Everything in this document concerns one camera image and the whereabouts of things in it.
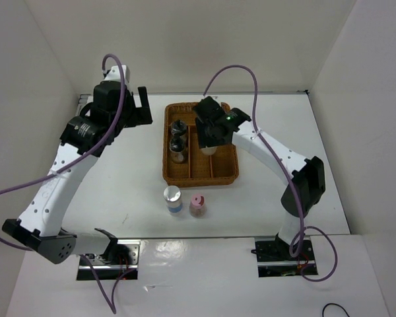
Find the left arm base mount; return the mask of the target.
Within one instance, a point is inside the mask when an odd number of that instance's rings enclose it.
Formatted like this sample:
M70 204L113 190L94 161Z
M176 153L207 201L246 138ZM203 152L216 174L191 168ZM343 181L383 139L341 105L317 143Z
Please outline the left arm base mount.
M87 261L79 260L76 280L95 280L88 262L101 281L115 281L117 278L137 280L140 246L140 240L121 239L118 241L115 253L109 258L97 254L86 254Z

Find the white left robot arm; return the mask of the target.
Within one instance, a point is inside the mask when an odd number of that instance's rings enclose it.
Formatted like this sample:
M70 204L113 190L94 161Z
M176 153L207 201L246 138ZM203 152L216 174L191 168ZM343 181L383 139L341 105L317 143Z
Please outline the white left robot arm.
M105 147L113 143L122 129L152 123L146 87L138 88L139 108L133 93L124 89L123 108L116 118L120 93L118 81L102 81L95 86L92 101L67 123L48 179L30 206L2 226L3 232L54 264L72 254L94 254L103 264L110 264L122 249L118 239L104 229L70 233L61 227L81 182Z

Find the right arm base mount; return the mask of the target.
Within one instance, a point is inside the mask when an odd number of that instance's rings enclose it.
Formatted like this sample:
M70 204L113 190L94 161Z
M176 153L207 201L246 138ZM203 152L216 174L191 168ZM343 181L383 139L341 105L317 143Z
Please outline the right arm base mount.
M257 260L259 277L289 277L301 275L317 275L314 250L309 238L304 239L302 251L293 258L289 253L288 244L277 236L256 238L255 246L250 251Z

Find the pink-capped spice bottle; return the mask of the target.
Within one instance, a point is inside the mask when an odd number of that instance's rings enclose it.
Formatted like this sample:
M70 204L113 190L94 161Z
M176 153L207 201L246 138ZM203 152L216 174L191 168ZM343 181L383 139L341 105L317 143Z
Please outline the pink-capped spice bottle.
M205 198L201 194L194 194L191 197L189 204L189 213L195 218L199 218L205 215L207 207L205 205Z

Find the black-capped white spice bottle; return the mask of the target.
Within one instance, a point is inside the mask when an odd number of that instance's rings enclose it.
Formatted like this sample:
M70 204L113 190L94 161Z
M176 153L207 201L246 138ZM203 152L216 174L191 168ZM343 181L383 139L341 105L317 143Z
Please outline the black-capped white spice bottle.
M173 136L180 137L182 140L187 142L188 127L184 121L182 120L173 121L170 125L170 131Z

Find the yellow-capped spice bottle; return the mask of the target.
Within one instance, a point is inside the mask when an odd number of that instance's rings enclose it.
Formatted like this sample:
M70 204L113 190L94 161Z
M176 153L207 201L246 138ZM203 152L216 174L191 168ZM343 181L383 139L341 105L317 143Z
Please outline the yellow-capped spice bottle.
M204 155L212 156L212 155L214 155L216 153L217 149L218 149L217 146L214 146L214 147L203 147L203 148L201 148L201 152Z

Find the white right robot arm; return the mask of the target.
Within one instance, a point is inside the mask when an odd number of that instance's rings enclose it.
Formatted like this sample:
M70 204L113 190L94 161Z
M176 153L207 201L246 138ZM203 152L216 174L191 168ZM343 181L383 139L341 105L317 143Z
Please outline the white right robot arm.
M272 170L285 184L280 199L286 211L277 236L276 252L284 260L293 258L303 245L304 218L325 192L323 161L300 155L265 133L238 108L225 111L208 96L193 107L201 149L234 145Z

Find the black-capped brown spice bottle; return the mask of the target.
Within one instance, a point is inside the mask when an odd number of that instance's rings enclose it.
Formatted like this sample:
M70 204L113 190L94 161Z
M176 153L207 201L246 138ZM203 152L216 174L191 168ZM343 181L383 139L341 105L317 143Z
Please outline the black-capped brown spice bottle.
M170 140L169 152L170 158L174 163L181 164L185 162L187 158L187 147L185 141L177 135L173 136Z

